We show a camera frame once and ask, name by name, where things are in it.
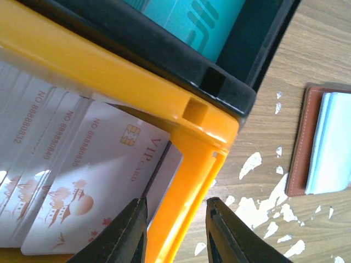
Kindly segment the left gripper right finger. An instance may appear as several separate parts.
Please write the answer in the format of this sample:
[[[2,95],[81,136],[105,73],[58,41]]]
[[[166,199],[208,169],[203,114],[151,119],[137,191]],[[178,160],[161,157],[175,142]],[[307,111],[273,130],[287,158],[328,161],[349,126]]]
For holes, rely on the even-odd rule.
[[[209,262],[291,262],[218,197],[207,200],[206,234]]]

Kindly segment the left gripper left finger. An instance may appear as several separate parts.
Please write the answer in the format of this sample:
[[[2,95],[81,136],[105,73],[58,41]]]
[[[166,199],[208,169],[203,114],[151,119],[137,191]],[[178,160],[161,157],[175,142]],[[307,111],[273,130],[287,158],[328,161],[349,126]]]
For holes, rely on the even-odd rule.
[[[133,199],[94,241],[68,259],[68,262],[144,262],[147,216],[146,198]]]

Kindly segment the white VIP card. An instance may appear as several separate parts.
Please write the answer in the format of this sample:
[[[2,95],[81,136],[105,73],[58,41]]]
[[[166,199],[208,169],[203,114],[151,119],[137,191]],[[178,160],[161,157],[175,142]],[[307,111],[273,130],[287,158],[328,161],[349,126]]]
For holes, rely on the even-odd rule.
[[[22,246],[24,255],[74,254],[140,197],[168,132],[93,101]]]

